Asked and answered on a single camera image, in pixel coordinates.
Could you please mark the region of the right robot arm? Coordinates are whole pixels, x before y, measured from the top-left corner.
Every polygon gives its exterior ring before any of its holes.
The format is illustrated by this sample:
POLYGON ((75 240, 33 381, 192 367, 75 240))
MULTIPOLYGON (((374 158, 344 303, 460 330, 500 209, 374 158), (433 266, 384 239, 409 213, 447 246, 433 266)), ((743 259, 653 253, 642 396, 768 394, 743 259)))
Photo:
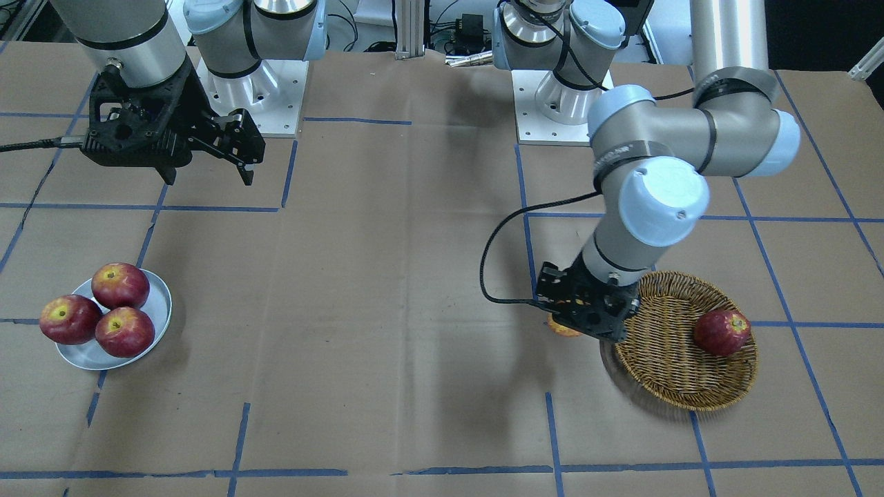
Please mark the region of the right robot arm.
POLYGON ((269 63, 318 60, 326 49, 323 1, 186 1, 200 79, 164 1, 52 6, 98 70, 78 149, 99 166, 153 169, 167 185, 196 150, 251 185, 265 154, 253 114, 283 97, 269 63))

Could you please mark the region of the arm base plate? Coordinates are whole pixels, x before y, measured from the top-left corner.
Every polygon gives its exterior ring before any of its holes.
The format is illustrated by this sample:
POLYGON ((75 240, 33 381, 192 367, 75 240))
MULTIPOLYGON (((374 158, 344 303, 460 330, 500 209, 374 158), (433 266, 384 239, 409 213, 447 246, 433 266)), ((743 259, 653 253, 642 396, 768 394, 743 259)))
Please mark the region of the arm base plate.
POLYGON ((590 146, 588 110, 603 89, 566 87, 550 70, 512 70, 511 77, 518 144, 590 146))
POLYGON ((265 137, 296 138, 310 63, 264 60, 251 75, 225 79, 200 62, 197 75, 212 110, 227 115, 245 109, 265 137))

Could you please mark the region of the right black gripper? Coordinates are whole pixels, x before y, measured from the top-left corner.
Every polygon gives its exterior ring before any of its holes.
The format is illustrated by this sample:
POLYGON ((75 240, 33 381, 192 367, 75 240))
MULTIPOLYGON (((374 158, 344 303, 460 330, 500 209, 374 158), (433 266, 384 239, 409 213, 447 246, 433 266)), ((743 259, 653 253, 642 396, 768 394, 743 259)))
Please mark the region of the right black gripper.
POLYGON ((100 166, 151 168, 173 185, 177 168, 201 150, 232 163, 245 186, 265 157, 265 139, 245 109, 211 109, 195 68, 185 59, 166 81, 134 88, 121 62, 109 59, 90 92, 88 131, 79 150, 100 166))

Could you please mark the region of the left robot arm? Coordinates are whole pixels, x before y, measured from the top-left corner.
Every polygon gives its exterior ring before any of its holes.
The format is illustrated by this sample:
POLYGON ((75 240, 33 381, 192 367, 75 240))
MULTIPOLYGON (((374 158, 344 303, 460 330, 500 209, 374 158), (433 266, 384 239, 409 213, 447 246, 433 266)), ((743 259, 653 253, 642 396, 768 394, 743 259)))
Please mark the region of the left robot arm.
POLYGON ((564 115, 558 95, 541 98, 551 120, 586 125, 593 191, 605 213, 573 263, 545 263, 528 305, 549 323, 623 342, 637 315, 638 284, 707 210, 709 177, 782 172, 801 141, 795 117, 777 110, 761 1, 692 1, 692 104, 665 108, 639 85, 605 88, 627 38, 623 8, 606 1, 500 1, 492 31, 502 70, 547 70, 588 103, 564 115))

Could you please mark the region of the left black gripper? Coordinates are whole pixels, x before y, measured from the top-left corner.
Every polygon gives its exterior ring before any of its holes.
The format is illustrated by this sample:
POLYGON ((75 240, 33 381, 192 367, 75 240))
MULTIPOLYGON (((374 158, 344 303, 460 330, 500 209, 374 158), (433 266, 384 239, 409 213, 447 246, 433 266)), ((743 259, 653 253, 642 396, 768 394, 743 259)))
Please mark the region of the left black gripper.
POLYGON ((637 282, 620 286, 614 273, 598 280, 583 261, 564 270, 544 263, 535 293, 539 307, 549 312, 555 323, 602 342, 627 340, 626 321, 638 314, 641 305, 637 282))

